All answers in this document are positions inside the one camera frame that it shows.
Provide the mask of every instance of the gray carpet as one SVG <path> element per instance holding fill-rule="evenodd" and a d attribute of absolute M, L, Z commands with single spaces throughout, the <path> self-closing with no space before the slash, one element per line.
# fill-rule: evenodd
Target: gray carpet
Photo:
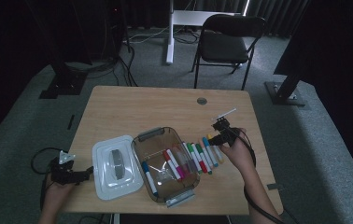
<path fill-rule="evenodd" d="M 135 31 L 147 33 L 152 31 Z M 353 223 L 353 160 L 315 89 L 300 82 L 297 91 L 305 107 L 273 105 L 264 87 L 266 81 L 283 81 L 274 76 L 276 64 L 288 40 L 264 37 L 258 43 L 247 80 L 249 92 L 280 195 L 286 208 L 286 223 Z M 190 73 L 196 45 L 176 42 L 174 63 L 165 64 L 166 39 L 151 38 L 132 44 L 131 73 L 139 86 L 192 88 Z M 121 50 L 125 62 L 131 59 Z M 80 68 L 86 65 L 71 63 Z M 198 88 L 240 90 L 241 72 L 229 75 L 230 68 L 203 67 Z M 126 85 L 125 70 L 118 63 L 114 71 L 89 74 L 79 96 L 39 100 L 51 82 L 50 66 L 37 74 L 0 125 L 0 223 L 35 223 L 39 217 L 39 194 L 43 176 L 30 167 L 32 156 L 41 148 L 68 150 L 91 90 L 96 85 Z M 71 116 L 75 116 L 70 125 Z M 45 167 L 56 154 L 40 156 L 35 167 Z M 60 223 L 78 223 L 82 217 L 99 214 L 61 214 Z M 234 224 L 249 223 L 233 216 Z M 81 223 L 97 223 L 84 218 Z"/>

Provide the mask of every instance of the person's arm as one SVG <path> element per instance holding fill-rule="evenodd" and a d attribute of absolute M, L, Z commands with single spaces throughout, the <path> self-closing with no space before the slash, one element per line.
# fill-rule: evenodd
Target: person's arm
<path fill-rule="evenodd" d="M 240 133 L 240 136 L 245 139 L 243 133 Z M 281 220 L 281 217 L 278 215 L 272 202 L 267 196 L 266 190 L 264 189 L 258 172 L 255 169 L 252 157 L 243 142 L 236 138 L 232 147 L 220 146 L 220 149 L 240 172 L 246 184 L 247 194 L 252 201 L 265 212 Z M 259 213 L 251 205 L 248 206 L 248 209 L 253 223 L 274 223 Z"/>
<path fill-rule="evenodd" d="M 46 190 L 45 201 L 43 202 L 42 213 L 40 215 L 38 224 L 55 224 L 57 215 L 68 198 L 75 184 L 60 185 L 58 183 L 51 183 L 51 176 L 48 178 L 48 189 Z"/>

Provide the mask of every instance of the white lid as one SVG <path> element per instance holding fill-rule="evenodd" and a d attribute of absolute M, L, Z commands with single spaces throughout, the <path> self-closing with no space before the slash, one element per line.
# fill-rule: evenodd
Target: white lid
<path fill-rule="evenodd" d="M 139 190 L 143 184 L 131 148 L 129 135 L 98 142 L 92 148 L 92 164 L 97 195 L 113 200 Z"/>

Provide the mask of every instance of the black chair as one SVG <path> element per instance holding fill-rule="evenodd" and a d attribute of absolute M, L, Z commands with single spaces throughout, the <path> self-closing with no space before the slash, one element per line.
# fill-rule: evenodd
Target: black chair
<path fill-rule="evenodd" d="M 263 36 L 265 25 L 266 21 L 259 17 L 217 14 L 206 19 L 191 68 L 193 71 L 196 66 L 194 89 L 197 88 L 199 65 L 232 66 L 231 74 L 233 74 L 240 64 L 247 62 L 246 74 L 241 88 L 243 91 L 255 44 Z M 248 46 L 244 41 L 245 38 L 251 39 Z"/>

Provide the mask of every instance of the table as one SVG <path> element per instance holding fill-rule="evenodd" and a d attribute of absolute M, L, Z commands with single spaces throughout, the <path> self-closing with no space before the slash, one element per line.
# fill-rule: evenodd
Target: table
<path fill-rule="evenodd" d="M 215 14 L 236 15 L 240 13 L 174 10 L 174 0 L 170 0 L 170 25 L 166 63 L 174 61 L 174 25 L 202 26 L 205 20 Z"/>
<path fill-rule="evenodd" d="M 199 105 L 198 98 L 207 103 Z M 283 211 L 274 184 L 273 171 L 261 138 L 249 94 L 246 91 L 167 89 L 144 87 L 98 86 L 92 91 L 69 153 L 75 154 L 74 170 L 92 166 L 92 147 L 100 141 L 128 134 L 132 137 L 155 127 L 172 127 L 180 138 L 197 142 L 207 133 L 217 134 L 211 127 L 212 118 L 231 109 L 226 116 L 232 127 L 244 127 L 255 150 L 257 170 L 276 211 Z M 65 212 L 186 214 L 186 215 L 247 215 L 243 179 L 237 169 L 225 162 L 212 175 L 201 175 L 194 189 L 195 197 L 176 207 L 155 203 L 145 187 L 113 201 L 102 201 L 95 191 L 94 178 L 82 182 L 72 192 Z"/>

